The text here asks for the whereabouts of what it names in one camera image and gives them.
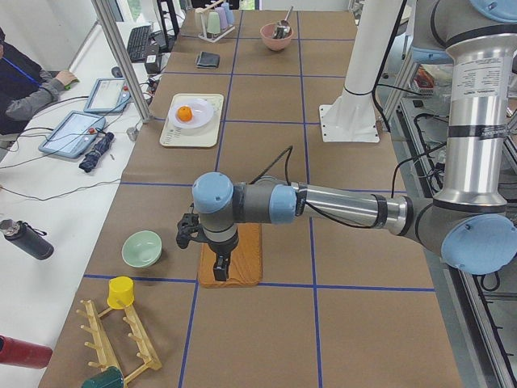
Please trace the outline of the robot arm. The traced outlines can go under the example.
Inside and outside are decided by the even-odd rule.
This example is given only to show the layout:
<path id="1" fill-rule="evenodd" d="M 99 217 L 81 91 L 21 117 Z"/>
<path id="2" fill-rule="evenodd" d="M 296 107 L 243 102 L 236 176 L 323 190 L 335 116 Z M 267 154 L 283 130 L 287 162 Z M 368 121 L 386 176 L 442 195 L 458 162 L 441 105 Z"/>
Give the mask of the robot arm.
<path id="1" fill-rule="evenodd" d="M 452 61 L 452 95 L 442 188 L 430 199 L 388 199 L 260 175 L 233 183 L 210 172 L 193 184 L 191 211 L 176 242 L 208 244 L 214 276 L 229 275 L 241 223 L 285 224 L 302 214 L 359 229 L 387 229 L 414 240 L 453 268 L 496 272 L 516 253 L 516 228 L 506 217 L 498 181 L 508 136 L 506 108 L 516 53 L 513 1 L 419 1 L 413 53 Z"/>

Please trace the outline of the person's hand on mouse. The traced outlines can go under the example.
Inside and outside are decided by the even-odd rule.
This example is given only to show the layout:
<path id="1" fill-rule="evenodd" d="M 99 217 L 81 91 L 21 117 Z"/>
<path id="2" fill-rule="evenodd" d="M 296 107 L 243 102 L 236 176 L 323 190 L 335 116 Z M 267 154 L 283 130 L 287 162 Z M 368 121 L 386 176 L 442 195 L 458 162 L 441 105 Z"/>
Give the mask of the person's hand on mouse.
<path id="1" fill-rule="evenodd" d="M 74 83 L 78 82 L 78 78 L 69 70 L 58 72 L 55 79 L 57 79 L 66 90 L 69 90 Z"/>

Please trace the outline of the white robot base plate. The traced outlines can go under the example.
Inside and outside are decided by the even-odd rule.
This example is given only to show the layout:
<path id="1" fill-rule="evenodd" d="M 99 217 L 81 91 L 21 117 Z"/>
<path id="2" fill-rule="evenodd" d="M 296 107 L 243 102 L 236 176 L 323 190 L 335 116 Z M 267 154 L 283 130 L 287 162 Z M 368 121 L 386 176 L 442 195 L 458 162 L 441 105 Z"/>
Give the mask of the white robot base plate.
<path id="1" fill-rule="evenodd" d="M 324 142 L 380 141 L 375 111 L 370 103 L 365 107 L 346 103 L 324 104 L 319 107 L 319 116 Z"/>

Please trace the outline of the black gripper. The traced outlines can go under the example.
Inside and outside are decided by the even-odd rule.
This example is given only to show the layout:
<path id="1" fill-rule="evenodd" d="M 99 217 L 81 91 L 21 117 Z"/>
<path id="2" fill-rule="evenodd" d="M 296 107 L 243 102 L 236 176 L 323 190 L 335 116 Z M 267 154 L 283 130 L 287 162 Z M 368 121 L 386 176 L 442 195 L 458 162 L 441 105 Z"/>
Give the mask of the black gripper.
<path id="1" fill-rule="evenodd" d="M 239 243 L 235 225 L 227 230 L 211 231 L 200 223 L 198 214 L 185 213 L 177 224 L 176 243 L 180 249 L 187 249 L 190 241 L 206 243 L 216 255 L 212 271 L 216 281 L 229 279 L 229 257 Z"/>

